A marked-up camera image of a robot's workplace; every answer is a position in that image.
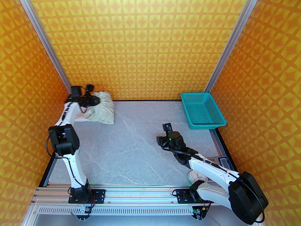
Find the mesh basket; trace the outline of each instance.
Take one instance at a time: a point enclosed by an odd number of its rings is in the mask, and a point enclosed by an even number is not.
[[[215,129],[227,124],[210,93],[181,94],[190,129]]]

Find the black wire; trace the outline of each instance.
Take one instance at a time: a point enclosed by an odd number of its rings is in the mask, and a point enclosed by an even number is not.
[[[166,148],[162,148],[164,151],[168,151],[168,152],[172,152],[172,153],[178,153],[178,154],[183,154],[183,155],[187,155],[187,156],[193,156],[189,153],[184,153],[184,152],[180,152],[180,151],[175,151],[175,150],[172,150],[172,149],[166,149]]]
[[[233,176],[233,177],[235,177],[236,179],[238,179],[238,180],[240,180],[253,194],[254,194],[254,196],[256,197],[256,199],[257,199],[257,201],[259,202],[259,205],[260,205],[260,207],[261,207],[261,211],[262,211],[262,220],[260,220],[260,221],[255,221],[255,223],[262,223],[264,220],[265,220],[265,214],[264,214],[264,210],[263,210],[263,206],[262,206],[262,204],[261,204],[261,202],[260,202],[260,200],[259,200],[259,198],[257,197],[257,195],[253,192],[253,190],[252,189],[250,189],[250,187],[247,185],[247,184],[245,184],[240,178],[238,178],[238,177],[236,177],[236,176],[234,176],[232,173],[230,173],[230,172],[228,172],[231,176]]]
[[[171,195],[173,195],[174,197],[176,197],[177,195],[174,195],[174,194],[173,194],[173,193],[174,193],[174,191],[176,191],[176,189],[172,191]]]
[[[163,149],[164,151],[173,152],[173,153],[178,153],[178,154],[183,154],[183,155],[187,155],[187,156],[193,157],[193,155],[192,155],[192,154],[189,154],[189,153],[184,153],[184,152],[175,151],[175,150],[172,150],[172,149],[166,149],[166,148],[162,148],[162,149]],[[256,197],[257,201],[259,202],[259,205],[260,205],[260,208],[261,208],[261,211],[262,211],[262,220],[260,220],[260,221],[255,221],[255,223],[262,223],[262,222],[264,222],[264,220],[265,220],[265,214],[264,214],[263,206],[262,206],[262,204],[261,204],[259,198],[257,197],[257,195],[253,192],[253,190],[250,189],[250,187],[249,187],[248,185],[246,185],[240,178],[234,176],[233,174],[231,174],[231,173],[228,172],[227,170],[223,169],[222,167],[219,167],[219,169],[221,169],[221,170],[223,170],[223,171],[229,173],[229,174],[230,174],[231,176],[233,176],[234,178],[240,180],[240,181],[241,181],[241,182],[242,182],[242,183],[243,183],[243,184],[244,184],[244,185],[245,185],[245,186],[246,186],[246,187],[254,194],[254,196]]]
[[[90,213],[92,213],[92,208],[94,208],[94,206],[95,206],[95,196],[92,195],[92,197],[93,197],[93,203],[91,203],[90,212],[88,213],[88,216],[90,215]]]
[[[57,125],[56,128],[55,128],[55,129],[49,134],[49,136],[47,137],[47,140],[46,140],[46,151],[47,151],[48,155],[49,155],[51,158],[53,158],[53,159],[63,159],[63,158],[67,159],[68,162],[69,162],[69,167],[70,167],[70,170],[71,170],[71,174],[72,174],[72,176],[73,176],[73,179],[74,179],[75,182],[77,182],[79,185],[84,186],[84,185],[82,185],[82,184],[75,178],[75,176],[74,176],[74,174],[73,174],[73,171],[72,171],[71,163],[70,163],[70,160],[69,160],[68,157],[56,157],[56,156],[51,155],[51,154],[49,153],[49,151],[48,151],[48,141],[49,141],[51,135],[54,133],[54,131],[55,131],[61,124],[62,124],[62,122],[61,122],[59,125]]]
[[[85,110],[85,112],[83,112],[83,110],[82,110],[82,108],[81,107],[79,107],[80,108],[80,111],[83,113],[83,114],[85,114],[86,112],[87,112],[87,110],[88,110],[88,108]]]

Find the metal strip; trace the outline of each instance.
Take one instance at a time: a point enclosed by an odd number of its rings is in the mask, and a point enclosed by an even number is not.
[[[212,135],[212,137],[214,136],[216,138],[216,140],[219,141],[219,143],[221,144],[222,146],[222,149],[224,150],[224,153],[225,155],[228,157],[230,163],[231,163],[231,166],[233,167],[234,171],[238,171],[234,161],[233,161],[233,158],[231,157],[231,154],[224,142],[224,139],[222,138],[222,135],[220,134],[218,128],[214,129],[214,130],[210,130],[210,133]]]
[[[206,88],[204,90],[204,92],[208,92],[210,93],[210,91],[212,90],[218,76],[220,75],[223,67],[225,66],[239,36],[241,35],[247,20],[249,19],[256,3],[258,0],[246,0],[246,3],[242,9],[241,14],[238,17],[238,20],[234,26],[234,29],[226,43],[226,46],[221,54],[221,57],[219,58],[214,71],[212,72],[212,75],[206,85]]]
[[[23,221],[21,223],[21,226],[33,226],[35,223],[35,220],[38,216],[37,211],[39,209],[40,205],[29,205],[26,215],[23,218]]]
[[[42,176],[42,179],[41,179],[41,182],[39,184],[39,187],[46,187],[48,185],[48,181],[49,181],[49,178],[51,176],[51,173],[55,167],[55,164],[56,164],[56,161],[57,159],[56,158],[50,158],[49,162],[48,162],[48,165],[46,167],[46,170]]]
[[[41,21],[31,3],[30,0],[20,0],[25,12],[27,13],[27,16],[29,17],[29,20],[31,21],[35,31],[37,32],[39,38],[42,41],[42,44],[44,45],[47,54],[49,55],[54,67],[56,68],[59,76],[61,77],[64,85],[66,86],[69,93],[71,93],[71,83],[56,55],[55,50],[53,49],[53,46],[51,45],[51,42],[44,30],[44,27],[41,24]]]
[[[38,187],[32,202],[46,205],[66,203],[69,199],[70,184]],[[177,186],[145,186],[145,185],[91,185],[91,189],[105,189],[106,196],[102,207],[106,206],[175,206],[177,198],[172,195],[175,189],[188,189]]]
[[[52,214],[52,215],[71,215],[71,212],[76,215],[85,215],[85,206],[74,207],[72,205],[40,205],[37,214]],[[192,215],[192,206],[99,206],[96,205],[91,215],[119,215],[119,216],[144,216],[144,215]]]

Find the black cable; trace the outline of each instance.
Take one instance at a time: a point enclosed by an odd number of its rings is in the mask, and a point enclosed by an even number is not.
[[[208,201],[208,206],[205,206],[205,207],[204,207],[205,210],[206,210],[206,212],[205,212],[204,214],[202,214],[202,219],[204,219],[204,218],[206,217],[206,215],[207,215],[207,213],[208,213],[210,207],[211,207],[211,203]]]
[[[166,148],[162,148],[164,151],[168,151],[168,152],[172,152],[172,153],[178,153],[178,154],[183,154],[183,155],[187,155],[187,156],[191,156],[193,157],[192,154],[190,153],[184,153],[184,152],[180,152],[180,151],[175,151],[175,150],[172,150],[172,149],[166,149]]]
[[[264,214],[264,210],[263,210],[263,206],[262,206],[262,204],[261,204],[261,202],[260,202],[260,200],[259,200],[259,198],[257,197],[257,195],[256,195],[256,193],[254,193],[253,192],[253,190],[252,189],[250,189],[250,187],[247,185],[247,184],[245,184],[240,178],[238,178],[238,177],[236,177],[236,176],[234,176],[232,173],[230,173],[230,172],[228,172],[231,176],[233,176],[234,178],[236,178],[236,179],[238,179],[238,180],[240,180],[253,194],[254,194],[254,196],[256,197],[256,199],[257,199],[257,201],[259,202],[259,206],[261,207],[261,211],[262,211],[262,220],[260,220],[260,221],[255,221],[255,223],[262,223],[264,220],[265,220],[265,214]]]
[[[49,134],[49,136],[47,137],[47,140],[46,140],[46,151],[47,151],[48,155],[49,155],[51,158],[53,158],[53,159],[63,159],[63,158],[67,159],[68,162],[69,162],[69,167],[70,167],[70,171],[71,171],[71,174],[72,174],[72,176],[73,176],[73,179],[74,179],[75,182],[77,182],[79,185],[84,186],[84,185],[82,185],[82,184],[75,178],[75,176],[74,176],[74,174],[73,174],[73,171],[72,171],[70,159],[69,159],[68,157],[56,157],[56,156],[51,155],[51,154],[49,153],[49,151],[48,151],[48,141],[49,141],[51,135],[52,135],[52,134],[54,133],[54,131],[56,130],[56,128],[55,128],[55,129]]]
[[[166,149],[166,148],[163,148],[163,147],[162,147],[162,149],[163,149],[164,151],[168,151],[168,152],[172,152],[172,153],[183,154],[183,155],[187,155],[187,156],[191,156],[191,157],[194,156],[194,155],[189,154],[189,153],[184,153],[184,152],[180,152],[180,151],[175,151],[175,150],[172,150],[172,149]],[[246,187],[254,194],[254,196],[256,197],[257,201],[259,202],[259,205],[260,205],[260,208],[261,208],[261,211],[262,211],[262,220],[261,220],[261,221],[255,221],[255,223],[262,223],[262,222],[264,222],[264,220],[265,220],[265,214],[264,214],[263,206],[262,206],[262,204],[261,204],[261,202],[260,202],[258,196],[253,192],[253,190],[250,189],[250,187],[249,187],[247,184],[245,184],[240,178],[234,176],[233,174],[231,174],[231,173],[228,172],[227,170],[223,169],[222,167],[218,167],[218,168],[221,169],[221,170],[223,170],[223,171],[225,171],[225,172],[227,172],[227,173],[229,173],[229,174],[230,174],[231,176],[233,176],[234,178],[240,180],[240,182],[242,182],[242,183],[243,183],[243,184],[244,184],[244,185],[245,185],[245,186],[246,186]]]
[[[174,191],[176,191],[176,189],[172,191],[171,195],[173,195],[174,197],[176,197],[177,195],[174,195],[174,194],[173,194],[173,193],[174,193]]]
[[[88,213],[88,216],[90,215],[90,213],[92,212],[92,208],[94,208],[94,206],[95,206],[95,203],[96,203],[96,201],[95,201],[95,196],[94,195],[92,195],[92,197],[93,197],[93,203],[91,203],[91,206],[90,206],[90,211],[89,211],[89,213]]]
[[[87,110],[88,110],[88,108],[85,110],[85,112],[83,112],[83,110],[82,110],[82,108],[81,107],[79,107],[80,108],[80,111],[83,113],[83,114],[85,114],[86,112],[87,112]]]

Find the metal rail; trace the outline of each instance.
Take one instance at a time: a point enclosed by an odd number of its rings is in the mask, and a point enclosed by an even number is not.
[[[44,30],[44,27],[31,3],[30,0],[20,0],[25,12],[27,13],[27,16],[29,17],[29,20],[31,21],[35,31],[37,32],[42,44],[45,47],[45,50],[47,54],[49,55],[54,67],[56,68],[59,76],[61,77],[65,87],[67,88],[68,92],[71,94],[71,83],[57,57],[57,54],[55,50],[53,49],[53,46]]]
[[[90,204],[68,204],[70,184],[49,183],[38,187],[27,210],[22,226],[32,226],[39,214],[86,215]],[[192,215],[192,206],[201,204],[178,204],[172,195],[177,186],[146,185],[91,185],[91,189],[105,189],[104,204],[96,204],[90,215]]]
[[[212,90],[215,82],[217,81],[217,78],[219,77],[223,67],[225,66],[239,36],[241,35],[247,20],[249,19],[256,3],[258,0],[246,0],[246,3],[242,9],[241,14],[238,17],[238,20],[233,28],[233,31],[226,43],[226,46],[221,54],[221,57],[219,57],[219,60],[214,68],[214,71],[211,74],[211,77],[205,87],[204,92],[210,93]]]

